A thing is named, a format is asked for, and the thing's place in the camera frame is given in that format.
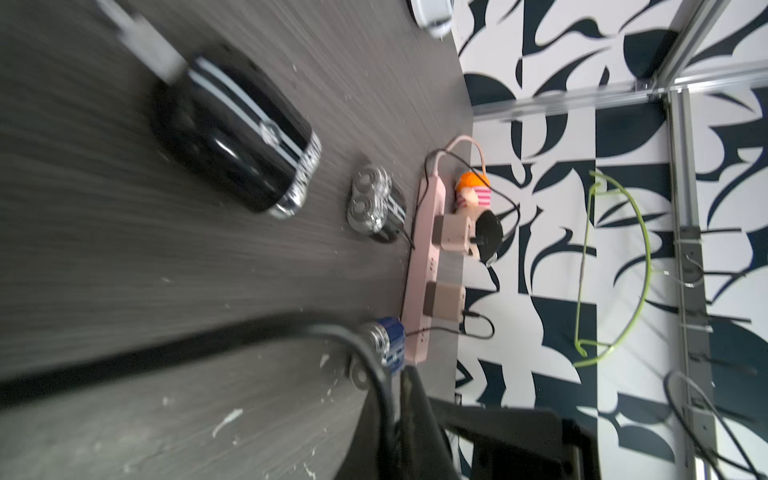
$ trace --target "debris on desk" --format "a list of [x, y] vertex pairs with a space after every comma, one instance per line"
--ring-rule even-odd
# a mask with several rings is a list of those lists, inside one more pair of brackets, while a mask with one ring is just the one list
[[221, 430], [227, 423], [232, 423], [235, 420], [237, 420], [242, 414], [243, 414], [243, 409], [235, 409], [232, 412], [230, 412], [229, 415], [224, 417], [224, 420], [222, 420], [219, 425], [216, 425], [216, 428], [214, 429], [211, 435], [214, 438], [216, 438], [216, 434], [219, 432], [219, 430]]
[[317, 480], [317, 475], [315, 474], [315, 472], [313, 472], [312, 470], [310, 470], [310, 468], [309, 468], [309, 467], [307, 467], [307, 466], [306, 466], [306, 463], [304, 463], [304, 470], [306, 470], [306, 474], [307, 474], [307, 475], [308, 475], [308, 476], [309, 476], [309, 477], [310, 477], [312, 480]]

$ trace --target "patterned wallpaper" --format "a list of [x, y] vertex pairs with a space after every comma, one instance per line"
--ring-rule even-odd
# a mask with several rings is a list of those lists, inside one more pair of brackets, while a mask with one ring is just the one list
[[[679, 6], [679, 0], [457, 0], [454, 37], [470, 98], [478, 104], [646, 78], [677, 36], [669, 25]], [[766, 7], [768, 0], [732, 0], [691, 71], [768, 55], [755, 47], [766, 44]], [[768, 194], [760, 188], [768, 182], [763, 95], [743, 89], [693, 99], [701, 223], [727, 229], [705, 234], [704, 263], [736, 273], [706, 278], [710, 315], [721, 320], [712, 353], [759, 372], [768, 371], [768, 322], [755, 300], [768, 281], [768, 270], [760, 270], [768, 265], [768, 217], [757, 207]], [[597, 366], [572, 366], [581, 359], [573, 346], [574, 315], [588, 219], [581, 336], [615, 339], [644, 277], [641, 229], [626, 198], [600, 196], [587, 210], [590, 170], [630, 190], [649, 230], [654, 269], [674, 270], [667, 132], [660, 104], [474, 127], [492, 184], [521, 203], [521, 221], [492, 267], [465, 261], [468, 306], [491, 317], [497, 334], [490, 341], [459, 340], [456, 392], [465, 404], [536, 406], [576, 419], [598, 436], [605, 478], [681, 478], [684, 470], [683, 433], [661, 386], [664, 374], [679, 368], [672, 277], [651, 277], [640, 321], [621, 348]], [[494, 197], [494, 211], [508, 208]], [[505, 218], [505, 230], [515, 220], [515, 214]], [[472, 320], [466, 329], [484, 333]], [[713, 374], [718, 406], [749, 417], [732, 415], [732, 428], [758, 468], [768, 470], [766, 410], [749, 401], [768, 395], [765, 373], [714, 367]], [[469, 477], [472, 446], [460, 441], [459, 447]], [[720, 447], [740, 462], [732, 445]]]

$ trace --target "metal frame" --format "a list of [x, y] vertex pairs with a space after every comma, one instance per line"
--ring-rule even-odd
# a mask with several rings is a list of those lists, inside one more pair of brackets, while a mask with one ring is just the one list
[[[688, 375], [713, 398], [710, 338], [703, 282], [701, 230], [698, 219], [696, 172], [690, 125], [690, 94], [719, 91], [732, 86], [768, 86], [768, 62], [742, 64], [732, 68], [684, 74], [701, 42], [728, 5], [729, 0], [697, 0], [690, 21], [672, 46], [656, 74], [646, 80], [600, 88], [545, 94], [536, 98], [477, 105], [475, 121], [512, 121], [528, 115], [565, 114], [575, 108], [612, 108], [648, 101], [665, 100], [670, 128], [673, 202], [676, 211], [675, 252], [680, 280], [681, 361]], [[695, 391], [686, 384], [683, 391], [686, 420], [705, 448], [717, 449], [715, 418], [702, 408]], [[694, 480], [696, 452], [687, 439], [687, 478]]]
[[[703, 264], [701, 230], [696, 194], [693, 132], [690, 122], [690, 92], [673, 91], [667, 96], [668, 124], [670, 128], [672, 194], [675, 208], [675, 260], [680, 306], [680, 344], [683, 371], [709, 398], [713, 398], [712, 367], [700, 358], [710, 358], [711, 327], [707, 317], [707, 298], [702, 272], [693, 262]], [[683, 391], [685, 419], [706, 449], [717, 450], [715, 418], [711, 412], [692, 408], [702, 405], [698, 394], [685, 384]], [[691, 439], [685, 439], [687, 477], [694, 480], [696, 451]]]
[[699, 93], [734, 85], [765, 87], [768, 86], [768, 61], [689, 73], [664, 88], [651, 88], [649, 84], [638, 81], [600, 88], [580, 88], [524, 100], [476, 105], [472, 111], [475, 121], [510, 121], [537, 114], [559, 115], [575, 108], [601, 109], [644, 104], [683, 89]]

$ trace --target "yellow-green cable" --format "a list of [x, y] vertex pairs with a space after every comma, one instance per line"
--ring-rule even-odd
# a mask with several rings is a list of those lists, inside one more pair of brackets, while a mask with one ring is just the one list
[[612, 344], [608, 344], [608, 343], [598, 342], [597, 340], [589, 340], [589, 339], [582, 340], [579, 338], [578, 330], [579, 330], [579, 318], [581, 316], [581, 290], [582, 290], [582, 286], [584, 285], [584, 265], [587, 259], [587, 239], [589, 235], [589, 212], [591, 210], [592, 197], [597, 195], [597, 188], [600, 185], [599, 183], [596, 182], [594, 185], [592, 185], [592, 187], [590, 187], [588, 192], [589, 198], [587, 200], [587, 228], [586, 228], [586, 231], [584, 232], [584, 248], [581, 251], [581, 272], [579, 274], [578, 298], [576, 301], [576, 333], [574, 335], [574, 346], [576, 347], [576, 350], [579, 352], [579, 354], [583, 357], [587, 356], [587, 351], [584, 350], [584, 348], [581, 345], [606, 346], [607, 348], [605, 351], [603, 351], [603, 353], [601, 353], [598, 356], [594, 356], [590, 359], [579, 360], [578, 362], [574, 362], [573, 365], [576, 368], [580, 368], [582, 366], [591, 366], [596, 364], [597, 362], [600, 362], [608, 354], [616, 350], [616, 348], [627, 338], [627, 335], [629, 334], [630, 330], [632, 330], [632, 327], [640, 318], [640, 313], [643, 310], [643, 305], [645, 304], [645, 299], [648, 295], [648, 290], [650, 289], [650, 275], [652, 273], [652, 270], [650, 267], [650, 240], [648, 238], [648, 229], [645, 226], [645, 221], [643, 220], [643, 214], [640, 212], [640, 208], [637, 206], [637, 203], [635, 203], [634, 198], [629, 194], [626, 188], [624, 188], [621, 184], [619, 184], [616, 180], [609, 177], [608, 175], [601, 174], [593, 170], [591, 170], [589, 174], [595, 179], [600, 178], [612, 184], [621, 193], [623, 193], [625, 197], [627, 197], [627, 199], [629, 200], [629, 203], [632, 205], [634, 213], [635, 215], [637, 215], [637, 222], [640, 224], [640, 229], [643, 231], [643, 242], [645, 243], [645, 280], [643, 283], [643, 293], [640, 296], [640, 301], [637, 303], [637, 307], [635, 307], [634, 309], [632, 318], [630, 319], [627, 326], [624, 327], [624, 331], [622, 331], [619, 337], [616, 338], [615, 342], [613, 342]]

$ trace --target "wooden desk surface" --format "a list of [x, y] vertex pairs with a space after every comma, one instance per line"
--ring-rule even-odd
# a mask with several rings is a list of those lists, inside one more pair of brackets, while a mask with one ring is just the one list
[[[130, 3], [183, 54], [249, 55], [314, 126], [319, 170], [292, 220], [246, 211], [158, 151], [154, 79], [93, 0], [3, 2], [0, 377], [270, 312], [399, 314], [409, 248], [351, 231], [346, 193], [368, 157], [413, 198], [424, 155], [471, 132], [450, 38], [404, 0]], [[432, 341], [424, 382], [452, 396], [456, 340]], [[363, 398], [344, 361], [276, 343], [4, 412], [0, 478], [331, 478]]]

